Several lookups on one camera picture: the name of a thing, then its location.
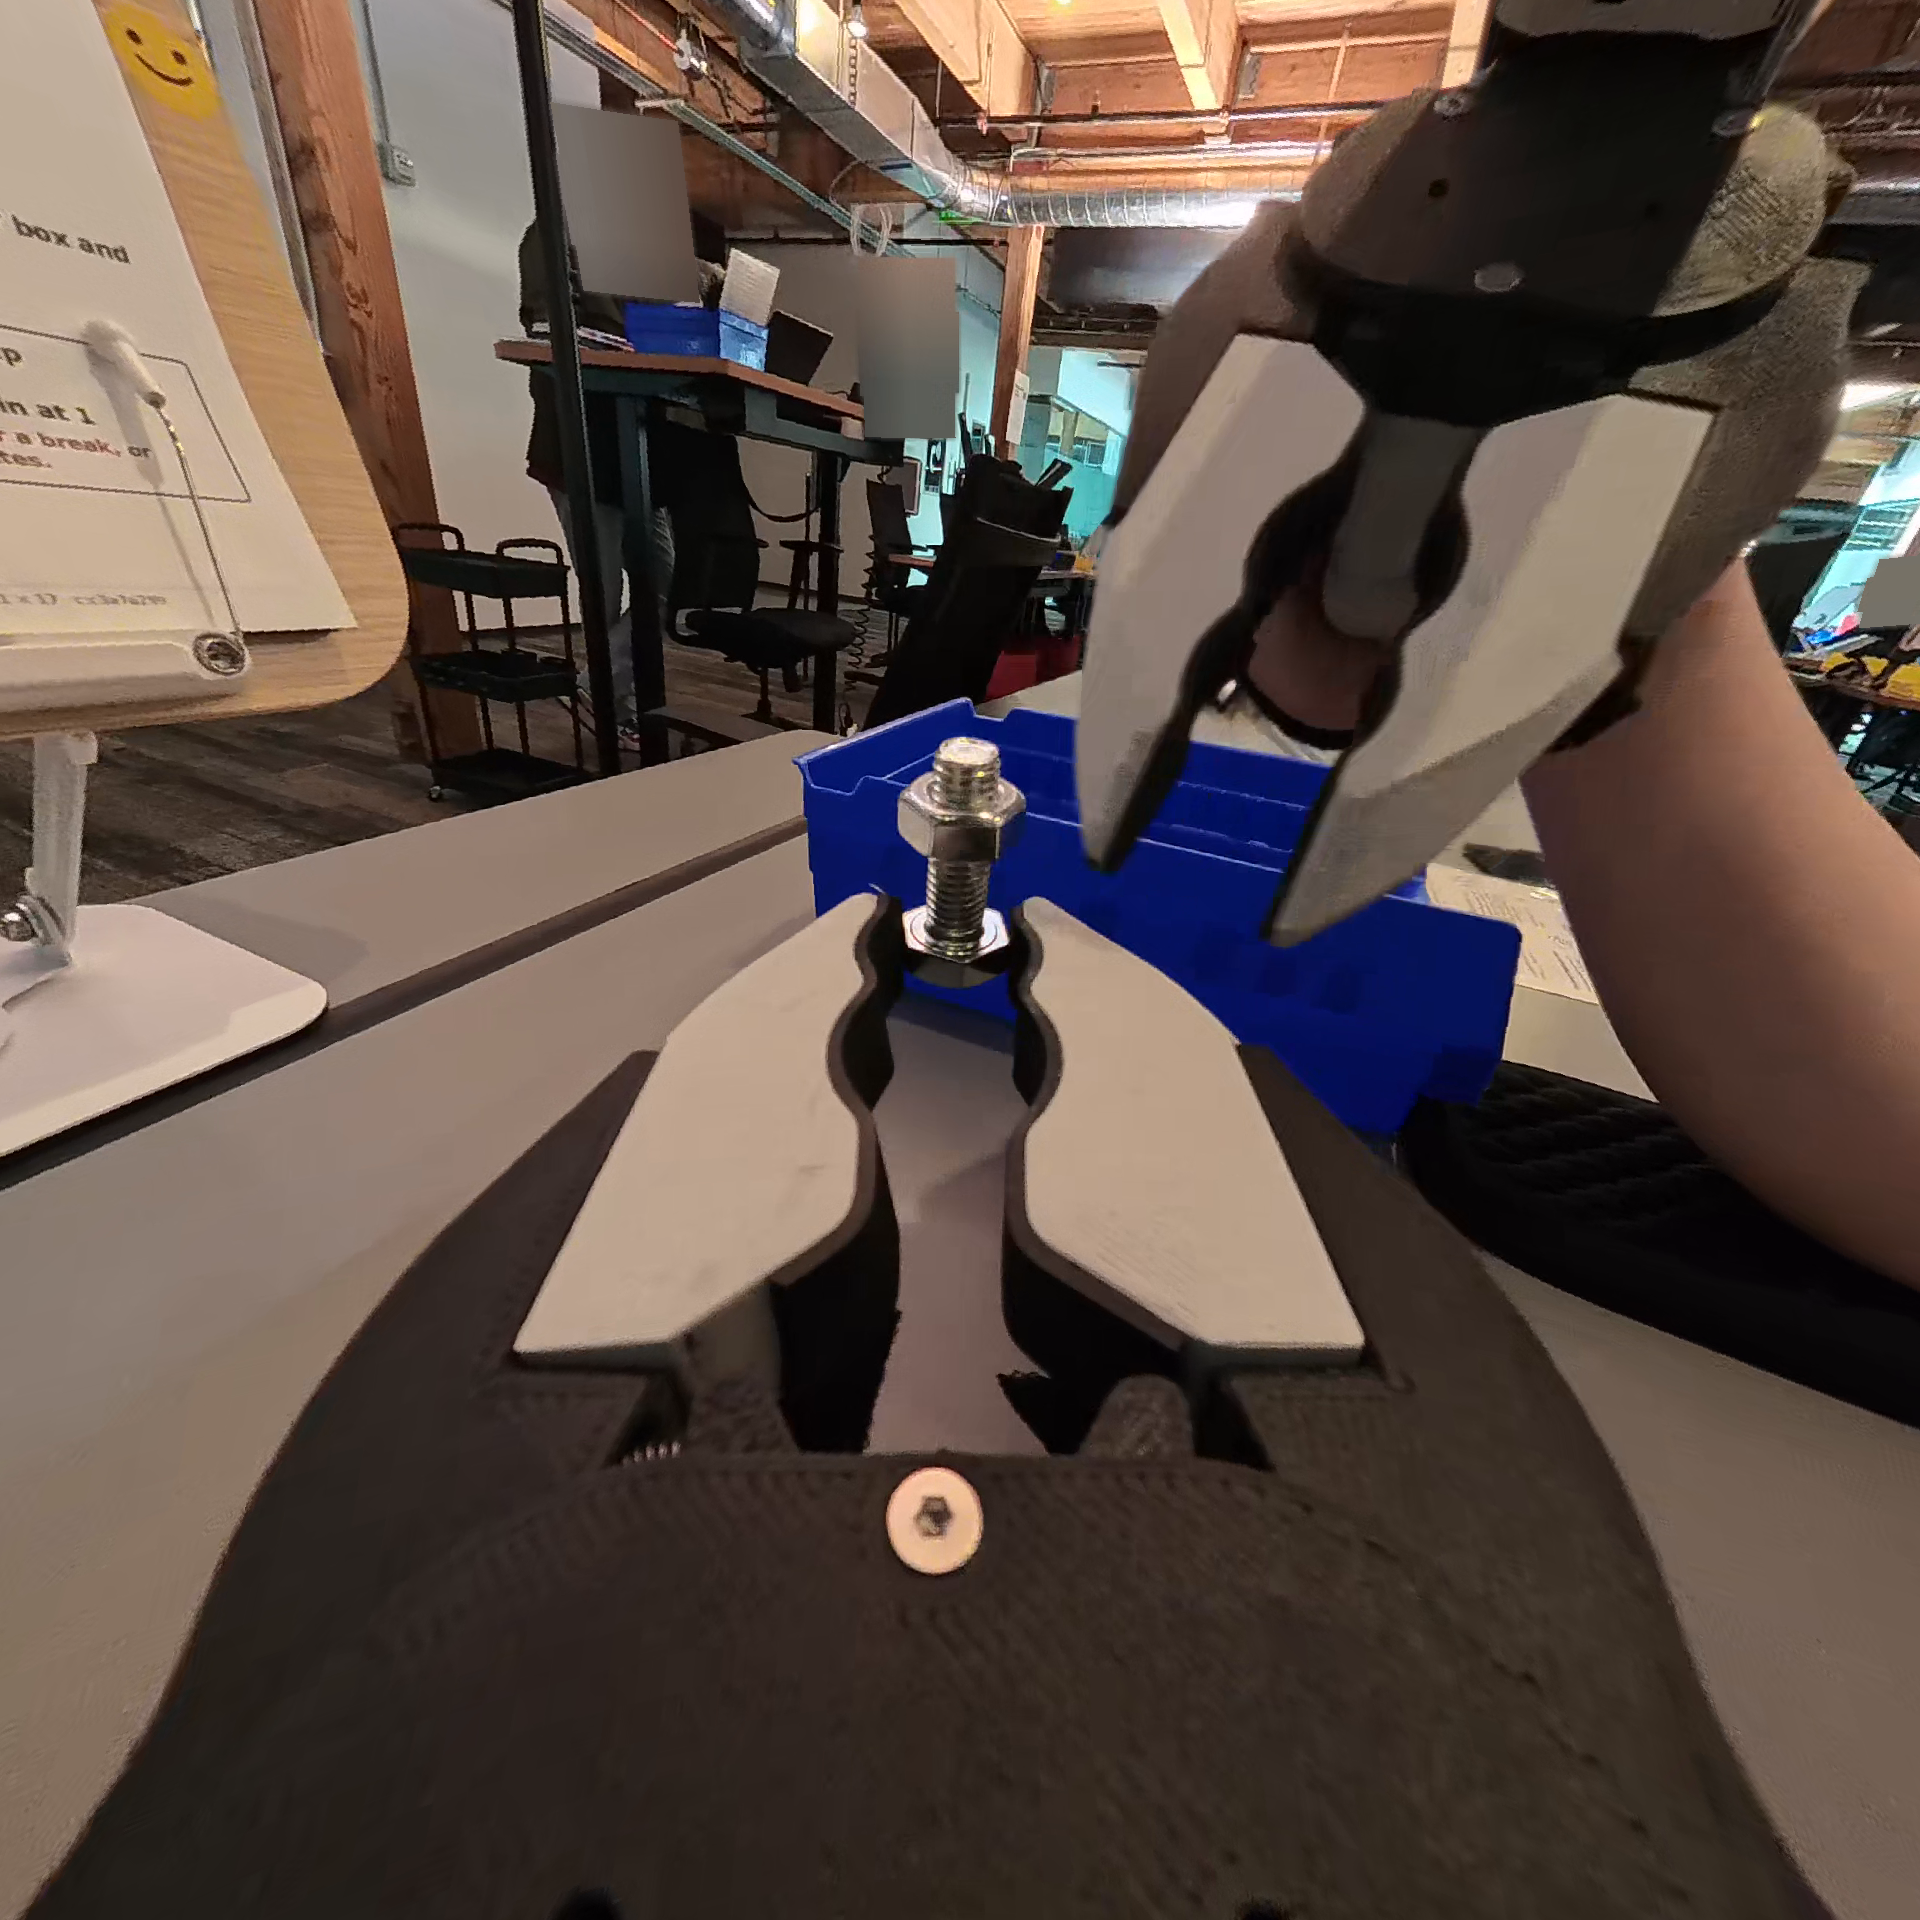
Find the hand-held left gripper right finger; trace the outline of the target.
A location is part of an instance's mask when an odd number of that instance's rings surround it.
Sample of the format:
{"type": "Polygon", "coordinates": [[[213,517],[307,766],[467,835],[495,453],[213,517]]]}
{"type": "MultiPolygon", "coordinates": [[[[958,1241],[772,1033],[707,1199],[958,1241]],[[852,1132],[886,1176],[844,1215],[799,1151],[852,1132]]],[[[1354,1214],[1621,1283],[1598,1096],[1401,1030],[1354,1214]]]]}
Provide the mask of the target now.
{"type": "Polygon", "coordinates": [[[1370,1144],[1281,1061],[1052,899],[1024,964],[1003,1309],[1058,1396],[1130,1377],[1370,1377],[1351,1292],[1370,1144]]]}

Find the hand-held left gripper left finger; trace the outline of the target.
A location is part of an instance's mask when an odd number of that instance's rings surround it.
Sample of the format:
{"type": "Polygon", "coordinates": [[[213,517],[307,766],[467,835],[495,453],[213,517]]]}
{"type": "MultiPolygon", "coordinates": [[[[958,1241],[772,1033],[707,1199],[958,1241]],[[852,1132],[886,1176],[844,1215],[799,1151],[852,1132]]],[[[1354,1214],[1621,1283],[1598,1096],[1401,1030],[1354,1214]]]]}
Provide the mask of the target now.
{"type": "Polygon", "coordinates": [[[876,1105],[903,976],[899,902],[862,893],[698,1004],[644,1062],[515,1357],[872,1414],[899,1329],[876,1105]]]}

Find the blue parts bin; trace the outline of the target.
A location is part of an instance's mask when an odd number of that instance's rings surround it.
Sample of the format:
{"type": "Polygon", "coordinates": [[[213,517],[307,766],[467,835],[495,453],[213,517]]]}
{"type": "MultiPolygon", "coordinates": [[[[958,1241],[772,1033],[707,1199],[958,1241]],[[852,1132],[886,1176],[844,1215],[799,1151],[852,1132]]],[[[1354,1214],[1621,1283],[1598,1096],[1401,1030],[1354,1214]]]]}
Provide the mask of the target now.
{"type": "Polygon", "coordinates": [[[1413,887],[1307,944],[1264,924],[1328,770],[1194,742],[1159,814],[1114,871],[1082,851],[1066,711],[965,702],[798,755],[815,910],[859,893],[926,902],[926,856],[897,828],[899,793],[942,740],[978,735],[1026,797],[992,906],[1026,899],[1130,947],[1201,1000],[1242,1043],[1276,1052],[1349,1127],[1394,1134],[1426,1099],[1477,1100],[1503,1058],[1520,936],[1434,906],[1413,887]]]}

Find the silver hex bolt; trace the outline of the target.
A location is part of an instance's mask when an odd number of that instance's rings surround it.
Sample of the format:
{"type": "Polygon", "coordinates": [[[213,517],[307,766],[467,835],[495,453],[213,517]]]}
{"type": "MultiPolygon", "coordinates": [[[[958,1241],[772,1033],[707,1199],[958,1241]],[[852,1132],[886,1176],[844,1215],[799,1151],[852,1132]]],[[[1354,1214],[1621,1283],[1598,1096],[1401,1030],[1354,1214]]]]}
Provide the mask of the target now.
{"type": "MultiPolygon", "coordinates": [[[[1008,780],[999,749],[978,735],[942,740],[927,773],[939,794],[958,801],[984,800],[997,780],[1008,780]]],[[[1008,970],[1012,936],[990,899],[997,863],[926,858],[926,902],[903,912],[904,959],[917,978],[940,988],[975,991],[1008,970]]]]}

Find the silver hex nut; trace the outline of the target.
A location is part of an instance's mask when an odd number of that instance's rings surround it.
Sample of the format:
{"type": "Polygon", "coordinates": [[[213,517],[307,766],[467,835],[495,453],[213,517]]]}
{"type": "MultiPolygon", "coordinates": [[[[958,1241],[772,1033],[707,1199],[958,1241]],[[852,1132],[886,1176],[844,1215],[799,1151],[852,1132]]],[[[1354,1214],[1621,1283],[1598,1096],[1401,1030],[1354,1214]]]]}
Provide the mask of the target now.
{"type": "Polygon", "coordinates": [[[927,861],[992,865],[1020,842],[1024,821],[1026,797],[1008,780],[997,780],[984,800],[942,797],[931,773],[899,793],[899,835],[927,861]]]}

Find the person's right forearm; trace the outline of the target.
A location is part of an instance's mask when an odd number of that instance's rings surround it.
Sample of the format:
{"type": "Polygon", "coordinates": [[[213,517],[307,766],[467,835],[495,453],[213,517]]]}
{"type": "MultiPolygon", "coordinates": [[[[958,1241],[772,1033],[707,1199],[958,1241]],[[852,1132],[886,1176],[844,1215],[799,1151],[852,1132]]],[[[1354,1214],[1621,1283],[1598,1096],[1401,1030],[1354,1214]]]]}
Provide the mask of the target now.
{"type": "Polygon", "coordinates": [[[1805,709],[1735,561],[1637,708],[1520,783],[1654,1099],[1771,1212],[1918,1283],[1918,861],[1805,709]]]}

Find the person's right hand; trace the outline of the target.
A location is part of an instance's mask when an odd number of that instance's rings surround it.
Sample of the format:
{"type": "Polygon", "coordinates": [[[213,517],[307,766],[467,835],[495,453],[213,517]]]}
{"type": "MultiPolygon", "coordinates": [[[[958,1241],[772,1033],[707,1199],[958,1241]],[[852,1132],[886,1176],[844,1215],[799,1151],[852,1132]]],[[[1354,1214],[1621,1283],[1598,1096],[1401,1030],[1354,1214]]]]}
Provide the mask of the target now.
{"type": "Polygon", "coordinates": [[[1850,172],[1742,85],[1738,37],[1499,30],[1486,76],[1344,134],[1165,316],[1113,523],[1241,334],[1314,343],[1380,414],[1490,426],[1608,393],[1712,413],[1622,635],[1661,638],[1819,464],[1866,267],[1850,172]]]}

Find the black office chair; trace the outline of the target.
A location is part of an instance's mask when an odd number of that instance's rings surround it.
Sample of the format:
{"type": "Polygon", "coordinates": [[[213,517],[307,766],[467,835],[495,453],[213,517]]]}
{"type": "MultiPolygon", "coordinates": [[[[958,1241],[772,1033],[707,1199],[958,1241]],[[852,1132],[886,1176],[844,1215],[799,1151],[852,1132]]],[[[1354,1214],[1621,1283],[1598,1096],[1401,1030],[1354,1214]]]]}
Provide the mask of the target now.
{"type": "Polygon", "coordinates": [[[758,673],[755,720],[774,722],[772,673],[813,676],[813,726],[840,734],[840,660],[858,644],[854,625],[816,607],[758,606],[759,537],[731,436],[696,434],[684,446],[669,508],[675,566],[669,621],[690,644],[758,673]]]}

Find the wooden top standing desk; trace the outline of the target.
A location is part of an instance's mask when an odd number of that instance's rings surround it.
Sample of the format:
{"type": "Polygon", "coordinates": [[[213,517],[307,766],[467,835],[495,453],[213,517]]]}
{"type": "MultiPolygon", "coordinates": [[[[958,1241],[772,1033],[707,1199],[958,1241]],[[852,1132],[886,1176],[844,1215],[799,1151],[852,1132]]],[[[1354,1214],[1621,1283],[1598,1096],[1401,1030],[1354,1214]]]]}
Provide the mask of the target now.
{"type": "MultiPolygon", "coordinates": [[[[546,341],[502,339],[494,347],[501,362],[549,374],[546,341]]],[[[654,499],[650,489],[647,429],[661,420],[680,420],[736,441],[779,444],[811,455],[815,509],[820,517],[820,581],[808,607],[840,617],[842,562],[842,483],[846,468],[869,466],[879,471],[899,468],[903,444],[866,436],[863,413],[852,400],[798,386],[762,369],[744,369],[714,359],[643,355],[635,349],[584,349],[588,393],[608,393],[619,407],[623,440],[623,515],[626,561],[635,584],[636,684],[644,687],[650,663],[664,666],[670,638],[669,593],[660,595],[652,581],[654,499]]],[[[842,663],[839,677],[839,722],[842,724],[842,663]]],[[[641,711],[643,755],[664,753],[669,726],[677,720],[660,708],[641,711]]]]}

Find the black utility cart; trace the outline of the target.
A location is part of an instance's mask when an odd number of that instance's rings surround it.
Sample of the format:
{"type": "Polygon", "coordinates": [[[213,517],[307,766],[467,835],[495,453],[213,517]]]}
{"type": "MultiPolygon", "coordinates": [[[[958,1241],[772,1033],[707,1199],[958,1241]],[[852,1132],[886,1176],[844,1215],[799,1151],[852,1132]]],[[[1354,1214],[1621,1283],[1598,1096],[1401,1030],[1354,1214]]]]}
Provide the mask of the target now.
{"type": "Polygon", "coordinates": [[[410,632],[406,659],[423,694],[467,696],[482,742],[445,750],[431,709],[421,711],[426,797],[433,803],[515,803],[590,778],[590,724],[576,648],[572,573],[559,540],[502,540],[483,551],[452,523],[399,523],[393,540],[410,593],[450,593],[464,621],[453,648],[431,652],[410,632]],[[559,607],[559,648],[528,642],[522,602],[559,607]],[[553,705],[570,732],[570,756],[540,755],[530,709],[553,705]]]}

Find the white board stand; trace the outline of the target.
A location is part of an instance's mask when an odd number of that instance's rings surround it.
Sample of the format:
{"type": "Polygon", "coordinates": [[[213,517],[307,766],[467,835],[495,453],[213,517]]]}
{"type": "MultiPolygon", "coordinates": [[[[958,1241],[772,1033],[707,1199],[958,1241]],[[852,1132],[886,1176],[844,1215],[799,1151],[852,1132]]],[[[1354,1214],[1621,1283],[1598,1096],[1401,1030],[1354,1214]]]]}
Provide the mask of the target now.
{"type": "Polygon", "coordinates": [[[4,719],[33,728],[33,858],[4,895],[2,1154],[55,1140],[318,1021],[321,981],[138,904],[84,906],[85,794],[102,713],[229,694],[254,668],[208,627],[21,634],[2,644],[4,719]]]}

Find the wooden pillar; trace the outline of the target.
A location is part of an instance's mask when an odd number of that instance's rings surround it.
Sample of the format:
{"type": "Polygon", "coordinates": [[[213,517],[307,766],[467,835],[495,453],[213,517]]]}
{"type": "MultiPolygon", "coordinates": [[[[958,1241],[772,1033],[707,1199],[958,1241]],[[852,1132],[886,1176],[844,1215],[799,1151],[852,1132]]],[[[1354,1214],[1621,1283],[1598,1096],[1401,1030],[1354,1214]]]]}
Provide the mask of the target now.
{"type": "Polygon", "coordinates": [[[445,517],[350,1],[256,1],[328,372],[406,559],[445,517]]]}

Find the text instruction sheet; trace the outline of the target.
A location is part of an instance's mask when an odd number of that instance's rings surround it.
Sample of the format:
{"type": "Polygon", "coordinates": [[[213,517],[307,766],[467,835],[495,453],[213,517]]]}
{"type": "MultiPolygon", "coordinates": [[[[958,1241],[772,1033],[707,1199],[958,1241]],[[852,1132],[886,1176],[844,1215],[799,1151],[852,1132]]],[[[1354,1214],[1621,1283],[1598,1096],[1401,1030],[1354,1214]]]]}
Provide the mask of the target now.
{"type": "Polygon", "coordinates": [[[352,627],[98,12],[4,3],[2,67],[4,634],[224,621],[172,446],[85,352],[95,319],[124,325],[169,393],[243,629],[352,627]]]}

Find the yellow smiley sticker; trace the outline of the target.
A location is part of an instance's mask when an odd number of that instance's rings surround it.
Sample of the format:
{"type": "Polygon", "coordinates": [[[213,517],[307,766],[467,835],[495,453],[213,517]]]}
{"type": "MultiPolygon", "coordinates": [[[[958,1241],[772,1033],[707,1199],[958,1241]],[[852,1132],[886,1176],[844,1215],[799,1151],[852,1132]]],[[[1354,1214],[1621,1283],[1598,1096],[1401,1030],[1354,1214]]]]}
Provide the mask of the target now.
{"type": "Polygon", "coordinates": [[[197,121],[219,113],[219,85],[193,30],[144,1],[112,1],[102,25],[130,85],[153,103],[197,121]]]}

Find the silver ventilation duct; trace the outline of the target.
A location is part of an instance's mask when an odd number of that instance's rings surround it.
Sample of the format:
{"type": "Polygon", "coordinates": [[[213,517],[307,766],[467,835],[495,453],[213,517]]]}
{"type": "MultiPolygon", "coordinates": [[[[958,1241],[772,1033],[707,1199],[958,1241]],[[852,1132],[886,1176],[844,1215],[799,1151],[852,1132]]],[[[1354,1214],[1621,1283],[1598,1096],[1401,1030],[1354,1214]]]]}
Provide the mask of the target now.
{"type": "Polygon", "coordinates": [[[978,228],[1230,228],[1262,201],[1299,200],[1311,161],[1232,165],[1228,151],[1174,168],[993,169],[948,148],[922,97],[859,36],[852,3],[704,3],[744,72],[852,161],[910,200],[978,228]]]}

